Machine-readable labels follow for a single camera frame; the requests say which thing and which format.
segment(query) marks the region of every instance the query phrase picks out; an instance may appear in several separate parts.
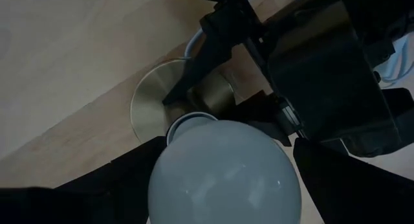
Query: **wooden floor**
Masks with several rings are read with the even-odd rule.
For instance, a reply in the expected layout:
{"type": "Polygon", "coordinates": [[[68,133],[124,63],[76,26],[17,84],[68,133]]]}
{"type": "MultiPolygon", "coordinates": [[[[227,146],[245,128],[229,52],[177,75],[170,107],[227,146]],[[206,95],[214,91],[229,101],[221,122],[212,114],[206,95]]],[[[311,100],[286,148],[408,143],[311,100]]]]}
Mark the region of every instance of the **wooden floor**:
{"type": "MultiPolygon", "coordinates": [[[[252,3],[265,19],[289,1],[252,3]]],[[[0,187],[59,186],[141,144],[129,120],[137,83],[182,56],[211,9],[203,0],[0,0],[0,187]]],[[[242,47],[220,69],[239,98],[269,90],[242,47]]],[[[411,81],[402,85],[414,93],[411,81]]],[[[414,179],[411,159],[413,146],[369,162],[414,179]]],[[[322,223],[302,193],[302,223],[322,223]]]]}

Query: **wooden surface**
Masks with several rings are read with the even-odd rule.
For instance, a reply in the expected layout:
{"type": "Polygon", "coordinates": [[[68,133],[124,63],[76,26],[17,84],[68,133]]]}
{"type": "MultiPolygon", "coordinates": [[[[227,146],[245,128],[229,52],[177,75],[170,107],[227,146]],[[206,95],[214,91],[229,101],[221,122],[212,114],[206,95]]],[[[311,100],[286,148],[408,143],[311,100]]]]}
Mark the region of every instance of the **wooden surface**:
{"type": "MultiPolygon", "coordinates": [[[[253,5],[264,19],[289,1],[253,5]]],[[[182,55],[210,9],[201,0],[0,0],[0,187],[59,186],[137,147],[135,86],[182,55]]],[[[237,97],[269,91],[244,48],[234,55],[220,69],[237,97]]],[[[414,92],[410,81],[402,85],[414,92]]],[[[414,179],[412,158],[410,146],[367,161],[414,179]]],[[[322,223],[303,185],[302,196],[302,223],[322,223]]]]}

